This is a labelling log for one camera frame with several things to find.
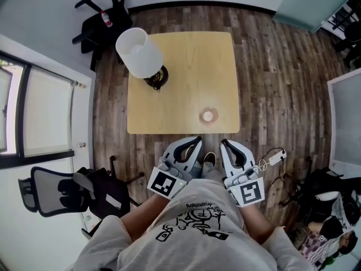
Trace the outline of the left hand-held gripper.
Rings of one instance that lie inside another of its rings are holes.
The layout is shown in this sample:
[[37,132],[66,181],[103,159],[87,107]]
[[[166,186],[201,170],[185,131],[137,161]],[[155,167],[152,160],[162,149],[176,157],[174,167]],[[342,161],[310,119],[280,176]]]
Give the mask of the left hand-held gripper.
[[[147,189],[166,199],[173,199],[192,180],[190,171],[201,146],[200,136],[182,138],[168,145],[159,165],[152,170]],[[189,155],[182,158],[182,153],[189,147],[192,147]]]

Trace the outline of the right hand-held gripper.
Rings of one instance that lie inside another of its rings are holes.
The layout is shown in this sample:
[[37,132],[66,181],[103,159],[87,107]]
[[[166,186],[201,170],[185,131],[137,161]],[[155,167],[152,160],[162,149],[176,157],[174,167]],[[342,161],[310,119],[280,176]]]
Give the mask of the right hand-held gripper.
[[223,139],[220,144],[222,166],[227,179],[226,190],[238,207],[246,207],[265,199],[263,178],[250,149],[236,141]]

